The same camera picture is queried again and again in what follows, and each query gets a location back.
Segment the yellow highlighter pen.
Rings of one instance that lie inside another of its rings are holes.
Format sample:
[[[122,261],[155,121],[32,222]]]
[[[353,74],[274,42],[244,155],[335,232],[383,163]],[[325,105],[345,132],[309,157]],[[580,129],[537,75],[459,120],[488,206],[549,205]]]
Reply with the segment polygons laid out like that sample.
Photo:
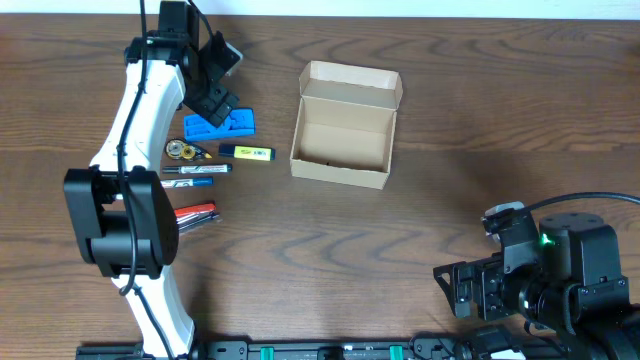
[[[275,159],[275,150],[272,148],[234,144],[220,144],[218,154],[223,157],[256,161],[273,161]]]

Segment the black whiteboard marker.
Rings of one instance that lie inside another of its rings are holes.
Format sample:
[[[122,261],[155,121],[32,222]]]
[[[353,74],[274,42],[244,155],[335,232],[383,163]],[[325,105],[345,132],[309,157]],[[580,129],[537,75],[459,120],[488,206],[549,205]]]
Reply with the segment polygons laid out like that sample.
[[[192,166],[166,166],[162,168],[163,174],[216,174],[230,173],[231,164],[192,165]]]

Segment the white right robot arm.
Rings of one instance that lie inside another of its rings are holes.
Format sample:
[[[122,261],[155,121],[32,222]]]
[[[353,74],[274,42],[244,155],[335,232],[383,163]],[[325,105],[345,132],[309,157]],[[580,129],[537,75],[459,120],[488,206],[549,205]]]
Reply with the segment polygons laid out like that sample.
[[[639,307],[630,300],[612,226],[589,213],[535,221],[513,209],[483,225],[499,252],[433,271],[456,317],[519,314],[554,331],[569,359],[638,358]]]

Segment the blue whiteboard marker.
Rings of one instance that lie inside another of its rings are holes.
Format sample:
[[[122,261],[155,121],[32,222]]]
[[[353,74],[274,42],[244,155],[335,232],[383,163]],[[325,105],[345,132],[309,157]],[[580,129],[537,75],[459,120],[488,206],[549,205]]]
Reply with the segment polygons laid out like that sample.
[[[212,177],[167,179],[162,180],[161,185],[165,189],[183,187],[207,187],[214,185],[214,179]]]

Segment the brown cardboard box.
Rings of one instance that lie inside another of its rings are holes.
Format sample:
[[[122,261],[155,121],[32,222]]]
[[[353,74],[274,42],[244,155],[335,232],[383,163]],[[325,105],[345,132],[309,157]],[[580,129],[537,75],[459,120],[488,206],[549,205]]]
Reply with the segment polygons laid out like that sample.
[[[291,175],[381,190],[403,95],[395,71],[311,61],[299,77]]]

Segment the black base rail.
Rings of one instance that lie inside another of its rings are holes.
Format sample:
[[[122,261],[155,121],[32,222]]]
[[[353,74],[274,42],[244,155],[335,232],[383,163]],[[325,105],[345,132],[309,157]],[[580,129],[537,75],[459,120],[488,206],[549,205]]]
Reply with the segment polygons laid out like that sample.
[[[463,335],[420,332],[410,339],[196,341],[182,360],[456,360],[567,359],[574,351],[554,337],[516,336],[504,326]]]

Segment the blue whiteboard duster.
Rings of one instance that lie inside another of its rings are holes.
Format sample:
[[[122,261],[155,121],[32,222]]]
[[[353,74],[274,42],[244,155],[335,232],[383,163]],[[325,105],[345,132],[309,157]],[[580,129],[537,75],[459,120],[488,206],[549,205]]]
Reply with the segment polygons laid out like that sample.
[[[219,140],[254,135],[254,111],[238,108],[230,112],[224,122],[215,127],[199,115],[188,115],[183,120],[184,138],[188,142]]]

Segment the correction tape dispenser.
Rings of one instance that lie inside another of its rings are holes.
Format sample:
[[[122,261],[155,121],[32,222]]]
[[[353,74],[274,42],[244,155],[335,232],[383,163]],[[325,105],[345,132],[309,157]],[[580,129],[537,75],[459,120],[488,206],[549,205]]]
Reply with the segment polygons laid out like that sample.
[[[212,159],[212,155],[208,151],[181,138],[170,139],[165,145],[165,154],[172,160]]]

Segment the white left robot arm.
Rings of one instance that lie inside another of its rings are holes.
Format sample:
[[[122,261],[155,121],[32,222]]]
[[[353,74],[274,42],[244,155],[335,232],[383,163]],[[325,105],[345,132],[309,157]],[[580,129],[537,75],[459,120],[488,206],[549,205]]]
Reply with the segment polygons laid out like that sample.
[[[79,359],[206,359],[172,264],[179,230],[159,177],[170,123],[181,105],[218,125],[237,99],[219,86],[242,55],[221,33],[201,45],[176,25],[126,49],[127,85],[111,131],[89,167],[67,171],[63,190],[81,257],[98,267],[132,310],[136,345],[81,346]]]

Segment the red stapler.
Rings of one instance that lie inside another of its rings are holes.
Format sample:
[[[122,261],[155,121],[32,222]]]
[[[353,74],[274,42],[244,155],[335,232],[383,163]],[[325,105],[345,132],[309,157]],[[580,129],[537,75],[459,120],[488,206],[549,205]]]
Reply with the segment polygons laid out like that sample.
[[[205,203],[174,210],[178,231],[184,233],[206,222],[217,220],[219,213],[214,203]]]

